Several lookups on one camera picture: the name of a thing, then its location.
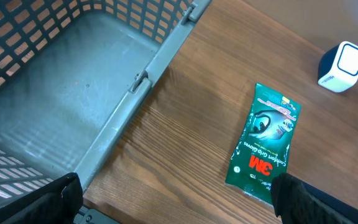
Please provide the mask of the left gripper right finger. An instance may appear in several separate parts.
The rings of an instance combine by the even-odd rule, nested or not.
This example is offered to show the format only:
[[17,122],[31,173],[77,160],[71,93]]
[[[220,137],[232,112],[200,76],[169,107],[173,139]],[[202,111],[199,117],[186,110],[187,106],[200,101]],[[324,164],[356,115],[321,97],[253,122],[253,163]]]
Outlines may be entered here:
[[290,174],[275,177],[270,193],[275,215],[283,224],[358,223],[358,209]]

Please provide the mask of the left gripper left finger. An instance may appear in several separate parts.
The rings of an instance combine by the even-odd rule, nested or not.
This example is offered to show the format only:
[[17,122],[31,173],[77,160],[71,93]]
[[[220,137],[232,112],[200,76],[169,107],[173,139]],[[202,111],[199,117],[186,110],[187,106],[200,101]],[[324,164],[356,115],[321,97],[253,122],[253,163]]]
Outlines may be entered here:
[[83,189],[75,172],[0,208],[0,223],[73,223],[83,205]]

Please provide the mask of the white barcode scanner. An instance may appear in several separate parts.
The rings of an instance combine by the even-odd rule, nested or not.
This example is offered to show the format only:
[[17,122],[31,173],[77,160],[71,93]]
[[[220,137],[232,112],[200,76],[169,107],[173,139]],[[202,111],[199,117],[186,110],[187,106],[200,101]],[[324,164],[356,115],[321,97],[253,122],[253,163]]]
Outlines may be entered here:
[[358,81],[358,45],[343,41],[328,50],[318,68],[318,85],[341,93]]

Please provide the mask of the green 3M gloves packet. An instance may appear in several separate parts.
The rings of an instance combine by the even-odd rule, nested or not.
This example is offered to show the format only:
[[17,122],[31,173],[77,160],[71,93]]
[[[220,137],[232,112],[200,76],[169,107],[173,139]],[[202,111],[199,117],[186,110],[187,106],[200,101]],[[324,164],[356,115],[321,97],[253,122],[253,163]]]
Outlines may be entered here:
[[287,171],[290,146],[301,105],[261,83],[230,158],[225,183],[271,204],[275,177]]

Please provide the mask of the grey plastic mesh basket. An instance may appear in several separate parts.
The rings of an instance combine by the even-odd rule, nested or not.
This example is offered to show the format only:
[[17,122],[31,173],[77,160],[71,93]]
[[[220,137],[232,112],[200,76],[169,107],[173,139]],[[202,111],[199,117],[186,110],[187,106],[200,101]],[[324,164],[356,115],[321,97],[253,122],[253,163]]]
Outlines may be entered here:
[[0,208],[92,183],[204,0],[0,1]]

